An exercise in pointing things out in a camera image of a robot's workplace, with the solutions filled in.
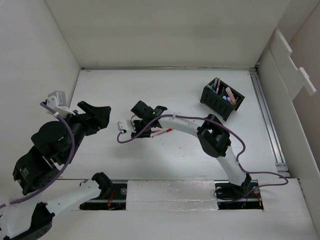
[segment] cable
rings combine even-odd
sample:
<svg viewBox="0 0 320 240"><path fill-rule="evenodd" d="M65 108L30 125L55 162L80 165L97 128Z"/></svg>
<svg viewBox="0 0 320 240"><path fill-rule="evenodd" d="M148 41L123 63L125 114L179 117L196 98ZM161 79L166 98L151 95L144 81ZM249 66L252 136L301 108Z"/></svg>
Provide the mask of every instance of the cable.
<svg viewBox="0 0 320 240"><path fill-rule="evenodd" d="M222 124L220 123L217 123L211 119L207 119L207 118L204 118L204 117L197 117L197 116L180 116L180 115L173 115L173 114L164 114L164 115L160 115L160 116L157 116L155 117L154 119L152 119L137 135L135 135L134 137L132 137L131 139L129 140L125 140L125 141L120 141L120 135L124 134L123 131L119 132L116 140L118 143L120 144L125 144L125 143L129 143L135 139L137 139L145 130L147 130L147 128L150 127L150 125L152 123L154 123L155 121L161 119L161 118L171 118L171 117L174 117L174 118L178 118L178 119L190 119L190 120L202 120L202 121L206 121L208 123L211 123L211 124L214 124L220 128L222 128L223 130L229 132L231 135L233 135L236 139L238 139L238 141L242 144L242 150L237 154L236 156L236 161L240 167L240 169L246 173L246 174L270 174L270 175L275 175L275 176L278 176L282 179L285 180L284 183L270 183L270 184L262 184L260 186L256 186L254 188L252 188L248 193L246 193L243 197L239 198L239 199L235 199L235 200L230 200L228 201L227 203L235 203L237 202L238 200L241 200L243 198L245 198L246 196L248 196L249 194L251 194L252 192L254 192L256 189L260 189L260 188L263 188L263 187L270 187L270 186L283 186L283 185L286 185L289 183L288 179L285 177L285 176L282 176L281 174L278 174L278 173L275 173L275 172L271 172L271 171L247 171L245 170L242 165L240 164L239 162L239 157L241 154L243 154L246 150L246 144L245 142L237 135L235 134L232 130L230 130L229 128L227 128L226 126L223 126Z"/></svg>
<svg viewBox="0 0 320 240"><path fill-rule="evenodd" d="M113 190L113 191L111 192L111 197L108 199L108 202L107 202L108 208L110 208L110 206L111 206L111 204L112 204L112 201L114 200L115 193L116 193L115 190Z"/></svg>
<svg viewBox="0 0 320 240"><path fill-rule="evenodd" d="M132 119L137 116L137 115L133 115L131 118L130 118L130 123L131 123L131 126L134 127L134 124L132 123Z"/></svg>
<svg viewBox="0 0 320 240"><path fill-rule="evenodd" d="M87 182L87 181L82 181L82 182L80 182L79 187L81 187L82 184L85 184L86 182Z"/></svg>
<svg viewBox="0 0 320 240"><path fill-rule="evenodd" d="M248 199L249 199L249 195L246 196L246 200L245 200L245 204L244 205L247 205Z"/></svg>
<svg viewBox="0 0 320 240"><path fill-rule="evenodd" d="M54 111L51 107L45 105L43 102L40 103L40 105L47 109L49 112L55 114L56 111ZM58 172L58 174L56 176L54 176L54 178L51 179L50 182L48 182L43 188L39 189L38 191L30 194L29 196L26 196L26 197L23 197L23 198L20 198L20 199L17 199L17 200L14 200L14 201L11 201L10 204L19 204L19 203L23 203L29 199L32 199L33 197L39 195L40 193L42 193L44 190L46 190L49 186L51 186L60 176L61 174L64 172L64 170L67 168L68 164L72 161L73 157L74 157L74 154L75 154L75 148L76 148L76 143L75 143L75 138L74 138L74 134L71 130L71 128L69 127L68 123L66 122L66 120L60 115L60 114L57 114L56 116L59 121L61 123L63 123L68 131L68 134L71 138L71 151L70 151L70 154L69 154L69 157L67 158L65 164L63 165L63 167L61 168L61 170ZM3 208L5 206L5 204L2 204L0 206L0 209Z"/></svg>
<svg viewBox="0 0 320 240"><path fill-rule="evenodd" d="M252 192L253 195L255 195L258 198L259 206L261 207L261 201L260 201L260 196L259 194Z"/></svg>
<svg viewBox="0 0 320 240"><path fill-rule="evenodd" d="M5 203L0 205L0 209L3 209L5 206L7 206Z"/></svg>

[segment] white bracket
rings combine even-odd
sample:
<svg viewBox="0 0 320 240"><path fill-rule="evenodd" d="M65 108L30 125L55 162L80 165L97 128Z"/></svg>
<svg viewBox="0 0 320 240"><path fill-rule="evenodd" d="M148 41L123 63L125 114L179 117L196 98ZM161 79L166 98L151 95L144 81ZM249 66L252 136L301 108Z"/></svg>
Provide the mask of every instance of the white bracket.
<svg viewBox="0 0 320 240"><path fill-rule="evenodd" d="M136 132L136 129L132 125L133 124L132 121L129 119L118 121L117 124L118 124L119 131L126 131L126 132L130 132L130 133Z"/></svg>
<svg viewBox="0 0 320 240"><path fill-rule="evenodd" d="M286 178L291 178L289 169L287 167L287 164L285 162L277 162L275 164L276 170L279 174Z"/></svg>
<svg viewBox="0 0 320 240"><path fill-rule="evenodd" d="M306 88L310 96L317 92L305 69L303 67L297 68L292 61L290 57L292 49L278 28L273 33L269 50L291 100L297 96L302 87Z"/></svg>
<svg viewBox="0 0 320 240"><path fill-rule="evenodd" d="M63 117L68 114L75 115L75 113L67 107L66 94L64 91L54 91L50 93L46 105Z"/></svg>

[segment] marker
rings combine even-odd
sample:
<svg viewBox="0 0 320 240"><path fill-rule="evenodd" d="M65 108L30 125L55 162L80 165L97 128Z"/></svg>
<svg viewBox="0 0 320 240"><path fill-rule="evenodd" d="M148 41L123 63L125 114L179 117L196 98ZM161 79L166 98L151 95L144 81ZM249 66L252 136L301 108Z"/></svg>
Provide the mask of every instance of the marker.
<svg viewBox="0 0 320 240"><path fill-rule="evenodd" d="M218 80L218 86L216 87L216 91L215 91L216 94L218 94L219 92L219 87L220 87L220 78Z"/></svg>
<svg viewBox="0 0 320 240"><path fill-rule="evenodd" d="M229 102L231 105L233 105L230 97L227 97L226 99L228 100L228 102Z"/></svg>
<svg viewBox="0 0 320 240"><path fill-rule="evenodd" d="M233 95L230 87L227 87L227 88L225 89L225 91L226 91L226 93L228 94L228 96L230 97L231 102L232 102L232 105L235 105L237 102L236 102L236 100L235 100L235 97L234 97L234 95Z"/></svg>
<svg viewBox="0 0 320 240"><path fill-rule="evenodd" d="M216 89L217 83L218 83L218 78L216 77L216 78L214 79L213 90Z"/></svg>
<svg viewBox="0 0 320 240"><path fill-rule="evenodd" d="M154 131L151 131L152 134L155 134L155 133L159 133L161 132L161 130L154 130Z"/></svg>

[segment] white floor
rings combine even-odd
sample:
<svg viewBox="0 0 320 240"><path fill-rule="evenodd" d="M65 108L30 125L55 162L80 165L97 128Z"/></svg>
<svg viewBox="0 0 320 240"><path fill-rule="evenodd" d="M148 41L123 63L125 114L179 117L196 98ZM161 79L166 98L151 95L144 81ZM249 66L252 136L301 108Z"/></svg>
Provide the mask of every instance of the white floor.
<svg viewBox="0 0 320 240"><path fill-rule="evenodd" d="M74 211L41 240L317 240L304 213Z"/></svg>
<svg viewBox="0 0 320 240"><path fill-rule="evenodd" d="M248 171L276 171L266 126L248 71L243 70L82 70L71 109L86 101L94 106L111 106L110 123L95 135L85 137L63 178L89 179L104 171L111 179L125 180L226 180L218 161L206 155L195 137L172 131L153 139L126 144L116 141L117 122L130 119L131 108L142 100L155 107L168 107L186 116L215 114L200 103L204 86L215 77L245 96L225 126L246 143L241 163ZM242 147L231 138L235 153Z"/></svg>

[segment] black basket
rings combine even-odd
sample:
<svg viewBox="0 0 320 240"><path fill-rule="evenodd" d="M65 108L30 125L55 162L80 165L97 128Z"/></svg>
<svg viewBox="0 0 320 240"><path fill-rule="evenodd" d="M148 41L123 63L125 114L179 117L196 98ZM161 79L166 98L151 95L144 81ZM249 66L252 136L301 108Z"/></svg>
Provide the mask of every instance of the black basket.
<svg viewBox="0 0 320 240"><path fill-rule="evenodd" d="M228 84L224 83L220 80L220 86L218 93L213 90L213 85L216 79L213 79L208 85L203 88L202 96L200 102L202 104L206 104L211 109L213 109L216 113L218 113L221 117L223 117L224 121L227 121L233 110L238 110L242 101L245 99L243 95L234 90ZM223 96L228 97L226 92L226 88L229 87L233 93L233 96L236 100L236 104L232 105L230 102L223 99Z"/></svg>

